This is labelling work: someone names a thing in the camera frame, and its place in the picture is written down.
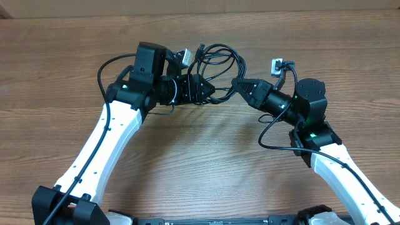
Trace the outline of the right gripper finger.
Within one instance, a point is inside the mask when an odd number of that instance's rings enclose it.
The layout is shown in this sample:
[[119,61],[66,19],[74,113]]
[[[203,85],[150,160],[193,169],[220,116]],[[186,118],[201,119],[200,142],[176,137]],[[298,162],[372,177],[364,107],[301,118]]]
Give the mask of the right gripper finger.
[[233,87],[250,106],[259,106],[255,98],[256,84],[233,84]]
[[265,80],[262,79],[245,79],[245,78],[234,78],[231,81],[234,89],[256,89],[258,86],[265,84]]

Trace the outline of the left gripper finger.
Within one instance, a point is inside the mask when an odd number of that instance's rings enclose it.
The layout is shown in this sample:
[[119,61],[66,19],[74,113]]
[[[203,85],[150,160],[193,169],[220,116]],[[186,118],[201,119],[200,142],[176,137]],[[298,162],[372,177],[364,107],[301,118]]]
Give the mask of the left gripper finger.
[[198,104],[207,104],[208,98],[215,93],[214,87],[200,87],[197,90],[196,102]]
[[196,74],[197,91],[215,91],[215,87],[200,74]]

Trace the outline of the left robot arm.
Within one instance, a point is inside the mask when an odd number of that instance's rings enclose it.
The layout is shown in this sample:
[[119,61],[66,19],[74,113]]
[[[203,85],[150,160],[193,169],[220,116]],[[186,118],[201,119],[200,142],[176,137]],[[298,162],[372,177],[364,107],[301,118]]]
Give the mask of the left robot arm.
[[123,212],[103,212],[100,205],[112,171],[126,144],[157,105],[200,103],[214,87],[182,70],[194,54],[172,52],[140,42],[132,65],[107,88],[102,87],[101,116],[81,152],[52,188],[39,186],[32,197],[35,224],[135,224]]

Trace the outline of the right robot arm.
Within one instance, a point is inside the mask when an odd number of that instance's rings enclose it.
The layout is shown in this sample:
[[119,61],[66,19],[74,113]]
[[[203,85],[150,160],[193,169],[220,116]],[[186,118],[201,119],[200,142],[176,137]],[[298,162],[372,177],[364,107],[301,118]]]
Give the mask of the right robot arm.
[[326,181],[355,224],[399,224],[399,208],[361,172],[325,120],[328,101],[323,82],[302,79],[292,96],[262,79],[234,78],[232,86],[252,108],[294,127],[287,150]]

